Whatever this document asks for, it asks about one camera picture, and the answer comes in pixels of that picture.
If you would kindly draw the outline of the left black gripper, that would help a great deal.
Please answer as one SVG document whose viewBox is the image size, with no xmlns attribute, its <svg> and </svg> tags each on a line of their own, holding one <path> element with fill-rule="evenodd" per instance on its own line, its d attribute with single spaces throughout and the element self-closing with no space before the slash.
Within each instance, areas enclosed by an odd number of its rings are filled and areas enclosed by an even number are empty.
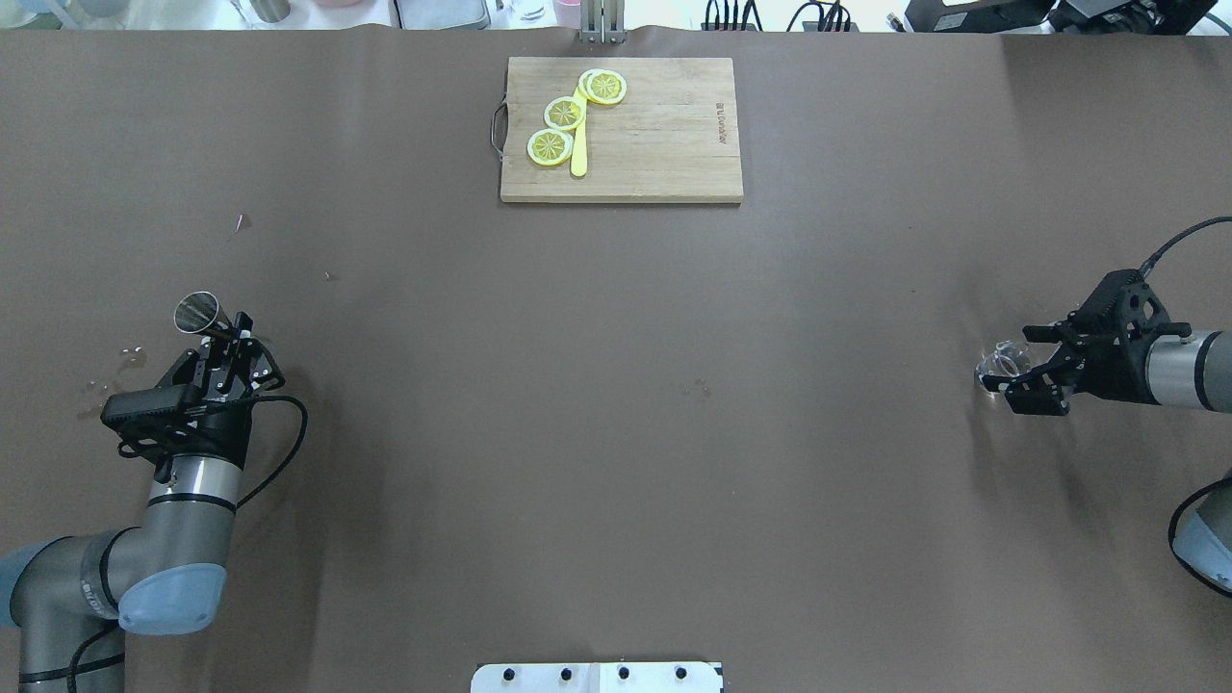
<svg viewBox="0 0 1232 693">
<path fill-rule="evenodd" d="M 188 411 L 188 425 L 197 438 L 182 453 L 246 464 L 253 430 L 253 400 L 286 385 L 274 354 L 253 335 L 254 321 L 237 312 L 230 327 L 201 332 L 201 346 L 172 364 L 159 385 L 191 383 L 202 391 L 202 402 Z"/>
</svg>

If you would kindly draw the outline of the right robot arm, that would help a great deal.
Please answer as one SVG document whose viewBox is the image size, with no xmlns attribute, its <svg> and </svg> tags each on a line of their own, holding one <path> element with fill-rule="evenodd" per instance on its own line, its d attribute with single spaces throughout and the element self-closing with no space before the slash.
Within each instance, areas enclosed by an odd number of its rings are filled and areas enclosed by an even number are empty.
<svg viewBox="0 0 1232 693">
<path fill-rule="evenodd" d="M 1074 395 L 1156 409 L 1230 416 L 1230 330 L 1170 319 L 1145 270 L 1106 273 L 1063 319 L 1023 328 L 1042 364 L 981 372 L 981 386 L 1016 414 L 1061 417 Z M 1230 474 L 1189 492 L 1168 518 L 1170 557 L 1202 587 L 1230 597 Z"/>
</svg>

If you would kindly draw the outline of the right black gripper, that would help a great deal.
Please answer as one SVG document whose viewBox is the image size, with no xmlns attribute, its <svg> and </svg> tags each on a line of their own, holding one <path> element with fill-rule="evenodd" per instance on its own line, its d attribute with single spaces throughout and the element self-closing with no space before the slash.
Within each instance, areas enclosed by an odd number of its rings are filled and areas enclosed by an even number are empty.
<svg viewBox="0 0 1232 693">
<path fill-rule="evenodd" d="M 1005 383 L 1016 414 L 1061 417 L 1072 392 L 1101 400 L 1156 403 L 1147 381 L 1147 359 L 1156 342 L 1193 337 L 1186 321 L 1170 321 L 1161 298 L 1140 270 L 1114 270 L 1062 323 L 1024 326 L 1029 344 L 1061 344 L 1060 372 L 1027 372 Z"/>
</svg>

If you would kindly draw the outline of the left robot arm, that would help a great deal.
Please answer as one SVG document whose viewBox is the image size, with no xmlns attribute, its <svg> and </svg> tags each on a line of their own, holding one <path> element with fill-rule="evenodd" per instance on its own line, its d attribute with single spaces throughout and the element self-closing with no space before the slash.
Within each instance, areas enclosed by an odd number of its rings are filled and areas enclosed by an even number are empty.
<svg viewBox="0 0 1232 693">
<path fill-rule="evenodd" d="M 126 639 L 202 631 L 221 605 L 255 404 L 283 372 L 253 332 L 184 298 L 172 323 L 197 337 L 156 383 L 106 400 L 100 418 L 124 459 L 147 460 L 139 527 L 62 536 L 2 557 L 2 626 L 18 631 L 21 692 L 120 692 Z"/>
</svg>

